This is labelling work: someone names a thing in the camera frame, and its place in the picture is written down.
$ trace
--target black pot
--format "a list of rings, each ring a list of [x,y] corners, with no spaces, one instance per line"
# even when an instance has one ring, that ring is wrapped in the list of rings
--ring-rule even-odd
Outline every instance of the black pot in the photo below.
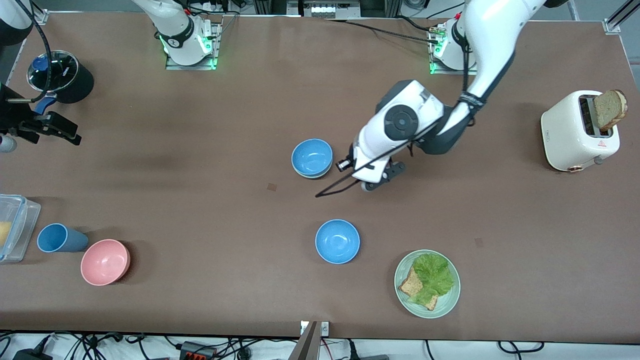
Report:
[[[72,54],[51,51],[51,81],[48,94],[55,94],[59,102],[73,104],[84,99],[93,90],[93,75]],[[27,70],[27,81],[32,88],[42,91],[47,83],[47,55],[33,59]]]

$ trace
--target white toaster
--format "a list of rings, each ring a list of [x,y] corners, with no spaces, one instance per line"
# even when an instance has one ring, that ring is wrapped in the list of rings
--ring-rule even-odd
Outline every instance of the white toaster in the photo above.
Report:
[[[577,172],[600,165],[620,148],[618,126],[601,132],[593,99],[602,94],[576,91],[542,114],[542,142],[547,161],[560,171]]]

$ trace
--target lettuce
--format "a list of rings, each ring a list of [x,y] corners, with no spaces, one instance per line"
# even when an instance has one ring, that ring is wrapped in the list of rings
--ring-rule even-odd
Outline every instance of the lettuce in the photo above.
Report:
[[[420,255],[413,262],[413,269],[422,281],[422,290],[409,299],[415,304],[428,304],[433,295],[445,295],[453,287],[449,262],[440,255]]]

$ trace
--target brown table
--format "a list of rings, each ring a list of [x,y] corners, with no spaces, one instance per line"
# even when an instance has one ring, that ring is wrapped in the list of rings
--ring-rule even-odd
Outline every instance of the brown table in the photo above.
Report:
[[[399,20],[367,22],[420,35]],[[165,71],[148,18],[55,13],[52,49],[95,76],[92,94],[56,105],[81,146],[20,142],[2,156],[2,191],[42,204],[51,222],[90,242],[124,241],[131,271],[94,287],[82,253],[29,246],[0,267],[0,328],[295,336],[331,321],[333,337],[638,342],[640,339],[639,94],[618,37],[599,23],[531,22],[513,67],[457,147],[398,156],[408,170],[372,193],[314,194],[290,155],[310,137],[335,159],[398,80],[418,79],[443,102],[458,76],[429,75],[424,44],[317,19],[240,18],[219,68]],[[42,52],[31,34],[11,87]],[[622,89],[622,147],[600,167],[560,174],[546,164],[540,115],[574,90]],[[268,190],[277,185],[276,191]],[[314,247],[331,218],[354,223],[357,257],[325,263]],[[399,260],[416,249],[452,259],[462,292],[443,318],[396,299]]]

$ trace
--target cup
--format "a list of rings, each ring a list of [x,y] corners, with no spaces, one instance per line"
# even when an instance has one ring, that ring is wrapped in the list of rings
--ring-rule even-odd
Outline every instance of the cup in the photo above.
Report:
[[[82,251],[89,245],[89,238],[63,224],[49,224],[38,235],[38,249],[43,252]]]

